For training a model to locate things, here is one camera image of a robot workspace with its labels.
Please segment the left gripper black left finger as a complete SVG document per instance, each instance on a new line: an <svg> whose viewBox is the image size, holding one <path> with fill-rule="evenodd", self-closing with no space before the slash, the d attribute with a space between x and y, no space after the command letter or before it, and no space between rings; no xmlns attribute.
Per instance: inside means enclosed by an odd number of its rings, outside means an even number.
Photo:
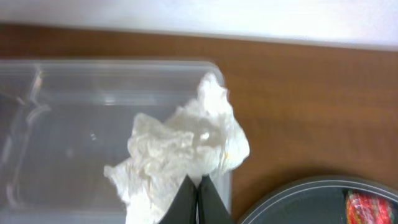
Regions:
<svg viewBox="0 0 398 224"><path fill-rule="evenodd" d="M159 224L196 224L197 188L189 176L185 176L173 202Z"/></svg>

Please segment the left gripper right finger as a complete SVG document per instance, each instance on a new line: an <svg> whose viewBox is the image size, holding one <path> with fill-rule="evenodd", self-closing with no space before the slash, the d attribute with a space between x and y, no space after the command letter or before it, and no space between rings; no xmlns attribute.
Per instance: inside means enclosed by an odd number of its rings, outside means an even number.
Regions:
<svg viewBox="0 0 398 224"><path fill-rule="evenodd" d="M198 220L199 224L234 224L208 175L198 186Z"/></svg>

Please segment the white napkin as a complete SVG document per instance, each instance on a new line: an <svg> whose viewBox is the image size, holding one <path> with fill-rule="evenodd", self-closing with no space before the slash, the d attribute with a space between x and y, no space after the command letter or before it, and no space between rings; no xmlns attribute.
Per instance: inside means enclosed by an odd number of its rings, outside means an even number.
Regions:
<svg viewBox="0 0 398 224"><path fill-rule="evenodd" d="M139 113L127 141L129 157L105 166L104 176L126 205L126 223L159 223L185 177L198 186L204 175L221 177L249 156L248 139L234 117L228 90L214 73L197 97L161 122Z"/></svg>

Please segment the red snack wrapper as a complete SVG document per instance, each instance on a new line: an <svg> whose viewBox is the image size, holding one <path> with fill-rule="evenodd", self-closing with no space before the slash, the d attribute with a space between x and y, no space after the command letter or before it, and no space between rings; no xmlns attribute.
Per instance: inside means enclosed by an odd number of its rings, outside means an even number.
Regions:
<svg viewBox="0 0 398 224"><path fill-rule="evenodd" d="M382 197L357 191L346 194L347 224L393 224L393 204Z"/></svg>

